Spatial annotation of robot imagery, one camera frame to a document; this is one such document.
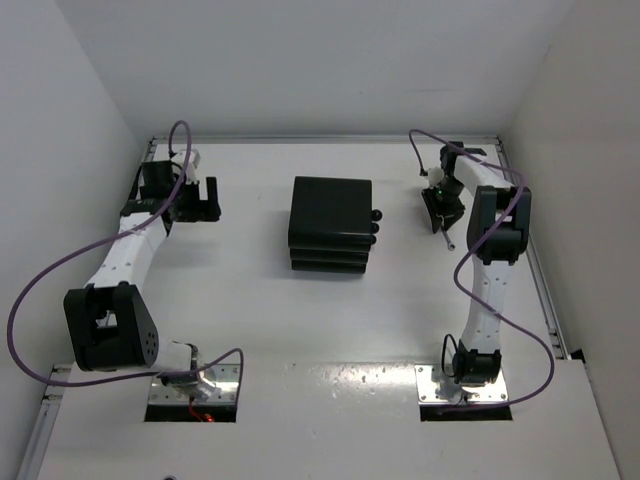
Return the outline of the black drawer cabinet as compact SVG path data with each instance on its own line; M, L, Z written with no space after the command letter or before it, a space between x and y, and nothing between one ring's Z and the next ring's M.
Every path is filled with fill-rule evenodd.
M288 226L295 271L362 275L371 251L372 182L297 176Z

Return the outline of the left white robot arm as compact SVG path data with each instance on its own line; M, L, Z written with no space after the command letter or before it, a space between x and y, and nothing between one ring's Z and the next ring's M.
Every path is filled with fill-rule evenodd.
M159 371L161 382L201 402L217 394L195 345L161 337L142 298L159 247L176 223L216 222L221 215L215 178L200 197L197 151L143 163L120 212L120 239L81 289L63 301L71 343L83 371Z

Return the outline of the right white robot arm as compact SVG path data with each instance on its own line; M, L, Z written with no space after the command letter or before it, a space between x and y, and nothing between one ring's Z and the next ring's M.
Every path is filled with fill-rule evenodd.
M421 192L432 231L446 233L463 218L463 191L473 195L466 242L473 264L472 300L455 344L449 377L460 385L493 383L501 368L500 324L507 282L529 242L532 193L493 171L482 149L461 142L440 150L440 166Z

